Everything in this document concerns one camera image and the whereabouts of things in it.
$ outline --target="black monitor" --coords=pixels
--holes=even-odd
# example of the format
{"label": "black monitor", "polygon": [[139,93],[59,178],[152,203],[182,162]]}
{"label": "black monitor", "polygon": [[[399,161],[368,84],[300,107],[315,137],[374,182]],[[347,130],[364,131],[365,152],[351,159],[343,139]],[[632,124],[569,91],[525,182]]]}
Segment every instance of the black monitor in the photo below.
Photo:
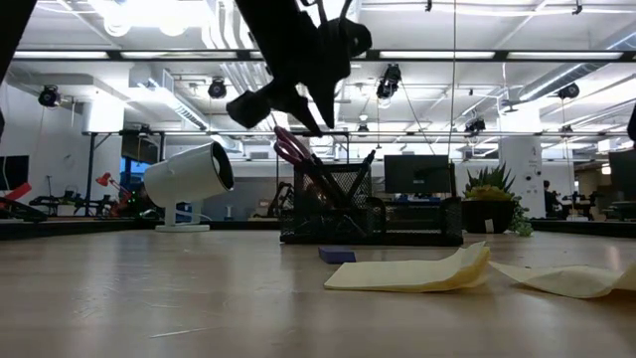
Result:
{"label": "black monitor", "polygon": [[612,186],[623,192],[625,200],[636,200],[636,150],[609,153]]}
{"label": "black monitor", "polygon": [[385,192],[450,193],[446,155],[385,155]]}
{"label": "black monitor", "polygon": [[[3,175],[6,174],[6,181],[9,182],[9,187],[7,187],[7,183],[5,182],[5,177]],[[29,181],[29,156],[28,155],[19,155],[19,156],[9,156],[9,157],[0,157],[0,190],[14,190],[20,185]]]}

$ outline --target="computer monitor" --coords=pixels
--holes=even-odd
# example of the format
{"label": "computer monitor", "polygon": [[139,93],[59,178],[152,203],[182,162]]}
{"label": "computer monitor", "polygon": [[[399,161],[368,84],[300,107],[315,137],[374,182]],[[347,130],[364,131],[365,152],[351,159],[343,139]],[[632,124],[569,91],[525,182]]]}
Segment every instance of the computer monitor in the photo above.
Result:
{"label": "computer monitor", "polygon": [[385,155],[385,192],[450,193],[446,155]]}
{"label": "computer monitor", "polygon": [[609,153],[612,186],[623,192],[624,200],[636,200],[636,150]]}

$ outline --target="scissors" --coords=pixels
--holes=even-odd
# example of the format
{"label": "scissors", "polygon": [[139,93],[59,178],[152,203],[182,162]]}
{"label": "scissors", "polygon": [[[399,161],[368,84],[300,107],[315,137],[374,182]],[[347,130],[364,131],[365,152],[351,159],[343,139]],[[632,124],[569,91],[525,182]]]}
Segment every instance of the scissors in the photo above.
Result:
{"label": "scissors", "polygon": [[323,169],[320,158],[312,155],[293,134],[281,126],[274,127],[276,143],[274,151],[296,169],[311,178],[319,189],[337,207],[346,206],[346,198],[333,176]]}

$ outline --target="robotic arm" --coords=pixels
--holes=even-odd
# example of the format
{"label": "robotic arm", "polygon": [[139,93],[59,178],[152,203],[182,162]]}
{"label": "robotic arm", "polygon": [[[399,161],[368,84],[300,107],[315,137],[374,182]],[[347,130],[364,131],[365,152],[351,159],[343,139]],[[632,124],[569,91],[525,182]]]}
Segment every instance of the robotic arm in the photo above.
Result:
{"label": "robotic arm", "polygon": [[301,2],[318,6],[318,28],[296,0],[236,0],[273,76],[265,87],[228,103],[230,117],[246,128],[255,127],[275,109],[292,114],[320,135],[307,98],[296,90],[298,84],[307,86],[323,120],[333,128],[336,84],[351,73],[350,60],[371,48],[367,27],[346,18],[352,0],[345,0],[340,17],[330,21],[323,0]]}

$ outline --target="black plant pot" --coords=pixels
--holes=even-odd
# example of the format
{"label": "black plant pot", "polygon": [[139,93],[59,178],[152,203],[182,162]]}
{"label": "black plant pot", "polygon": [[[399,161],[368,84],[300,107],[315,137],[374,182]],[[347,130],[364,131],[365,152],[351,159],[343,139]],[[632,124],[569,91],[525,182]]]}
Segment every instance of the black plant pot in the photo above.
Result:
{"label": "black plant pot", "polygon": [[515,202],[467,200],[461,203],[464,229],[471,234],[486,234],[486,221],[492,220],[493,234],[505,232],[513,220]]}

